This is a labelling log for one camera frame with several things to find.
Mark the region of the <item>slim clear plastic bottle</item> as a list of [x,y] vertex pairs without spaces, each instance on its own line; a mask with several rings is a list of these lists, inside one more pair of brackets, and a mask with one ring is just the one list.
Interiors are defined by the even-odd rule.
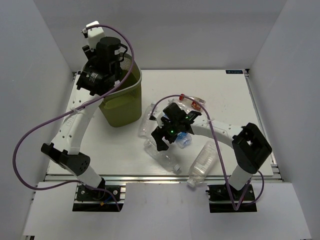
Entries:
[[148,138],[151,135],[154,122],[150,120],[150,116],[154,106],[155,106],[155,103],[152,102],[144,111],[141,123],[138,128],[138,137],[140,138]]

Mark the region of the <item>clear ridged plastic bottle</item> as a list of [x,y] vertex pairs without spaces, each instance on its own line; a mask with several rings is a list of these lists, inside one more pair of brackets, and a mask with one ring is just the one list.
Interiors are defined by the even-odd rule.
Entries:
[[158,151],[156,142],[152,138],[148,138],[144,142],[145,152],[153,158],[167,172],[178,174],[181,170],[176,158],[165,151]]

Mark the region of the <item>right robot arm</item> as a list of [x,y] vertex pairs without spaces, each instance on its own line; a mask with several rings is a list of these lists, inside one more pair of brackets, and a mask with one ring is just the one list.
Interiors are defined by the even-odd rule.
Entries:
[[254,123],[244,126],[212,120],[207,111],[185,111],[172,102],[159,113],[151,112],[149,119],[157,123],[151,133],[157,150],[166,151],[180,133],[208,137],[220,158],[219,143],[233,149],[237,165],[228,178],[226,195],[236,200],[244,193],[245,184],[255,175],[272,153],[272,147]]

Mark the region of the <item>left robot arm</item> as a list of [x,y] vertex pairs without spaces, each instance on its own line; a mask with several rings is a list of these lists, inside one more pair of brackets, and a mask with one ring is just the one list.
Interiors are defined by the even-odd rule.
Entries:
[[86,45],[82,49],[87,63],[80,72],[71,104],[72,113],[67,116],[56,136],[44,143],[41,152],[53,162],[66,169],[79,181],[89,186],[88,193],[99,200],[105,196],[102,178],[90,166],[90,157],[81,153],[81,143],[94,112],[101,100],[82,109],[79,106],[104,95],[120,80],[123,61],[120,49],[124,45],[116,37],[102,37],[94,50]]

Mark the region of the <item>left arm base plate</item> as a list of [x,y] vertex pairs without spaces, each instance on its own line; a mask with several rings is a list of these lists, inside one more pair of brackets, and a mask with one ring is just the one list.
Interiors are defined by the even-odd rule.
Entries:
[[73,212],[112,213],[119,212],[125,201],[126,187],[121,185],[106,185],[105,191],[88,189],[78,184],[75,191]]

